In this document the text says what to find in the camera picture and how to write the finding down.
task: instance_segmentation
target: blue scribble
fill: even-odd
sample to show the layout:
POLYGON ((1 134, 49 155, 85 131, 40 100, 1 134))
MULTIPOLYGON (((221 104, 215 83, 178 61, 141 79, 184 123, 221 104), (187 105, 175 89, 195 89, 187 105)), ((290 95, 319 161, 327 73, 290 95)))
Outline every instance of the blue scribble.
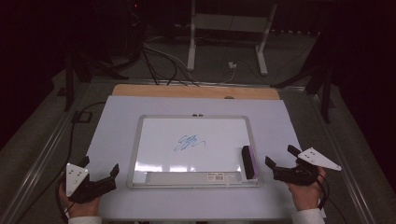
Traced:
POLYGON ((197 135, 192 135, 190 137, 184 135, 178 140, 178 145, 175 147, 174 151, 184 150, 187 147, 196 147, 200 144, 204 144, 206 147, 206 141, 198 142, 197 135))

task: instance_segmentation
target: hand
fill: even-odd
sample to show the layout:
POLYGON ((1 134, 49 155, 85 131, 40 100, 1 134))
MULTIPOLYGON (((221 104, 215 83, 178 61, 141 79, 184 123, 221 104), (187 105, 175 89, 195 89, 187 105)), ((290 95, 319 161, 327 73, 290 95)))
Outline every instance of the hand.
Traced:
MULTIPOLYGON (((318 167, 318 171, 323 177, 326 175, 326 172, 322 167, 318 167)), ((318 180, 322 183, 323 177, 320 175, 318 176, 318 180)), ((320 186, 318 183, 313 183, 310 186, 298 186, 290 183, 286 184, 289 187, 297 211, 318 208, 318 200, 320 197, 320 186)))
POLYGON ((100 197, 87 203, 74 203, 70 202, 65 193, 64 184, 59 188, 59 197, 64 202, 68 210, 69 217, 97 217, 100 197))

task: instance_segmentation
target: white sleeve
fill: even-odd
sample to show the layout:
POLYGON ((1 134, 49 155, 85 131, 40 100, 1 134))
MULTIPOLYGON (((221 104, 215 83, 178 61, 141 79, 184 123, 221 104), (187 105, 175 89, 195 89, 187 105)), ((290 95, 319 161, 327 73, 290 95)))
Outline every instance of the white sleeve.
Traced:
POLYGON ((68 221, 69 224, 101 224, 101 217, 72 217, 68 221))
POLYGON ((297 212, 291 216, 293 224, 324 224, 318 208, 297 212))

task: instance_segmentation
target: white metal frame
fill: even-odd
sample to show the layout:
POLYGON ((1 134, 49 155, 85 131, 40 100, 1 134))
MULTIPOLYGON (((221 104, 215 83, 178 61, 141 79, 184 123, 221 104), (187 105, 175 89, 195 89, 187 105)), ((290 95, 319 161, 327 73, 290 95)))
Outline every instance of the white metal frame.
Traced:
POLYGON ((193 71, 195 67, 196 29, 244 31, 262 33, 262 42, 256 46, 256 54, 260 67, 260 73, 262 75, 268 75, 267 65, 265 64, 264 55, 262 52, 264 50, 265 42, 267 41, 268 35, 271 30, 276 7, 277 4, 273 4, 271 6, 270 13, 267 17, 209 15, 196 13, 195 0, 191 0, 191 36, 189 59, 187 60, 187 69, 189 71, 193 71))

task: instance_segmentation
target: white table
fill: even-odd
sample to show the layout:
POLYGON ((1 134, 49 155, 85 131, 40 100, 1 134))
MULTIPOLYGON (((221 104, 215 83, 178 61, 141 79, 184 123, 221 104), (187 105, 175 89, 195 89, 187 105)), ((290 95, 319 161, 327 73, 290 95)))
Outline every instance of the white table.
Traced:
POLYGON ((103 196, 103 218, 122 220, 263 220, 290 218, 295 212, 287 186, 273 179, 265 156, 293 167, 288 145, 299 147, 288 111, 281 100, 225 100, 109 96, 90 145, 91 180, 108 176, 120 165, 117 189, 103 196), (126 179, 136 126, 142 115, 247 116, 264 183, 242 189, 139 189, 126 179))

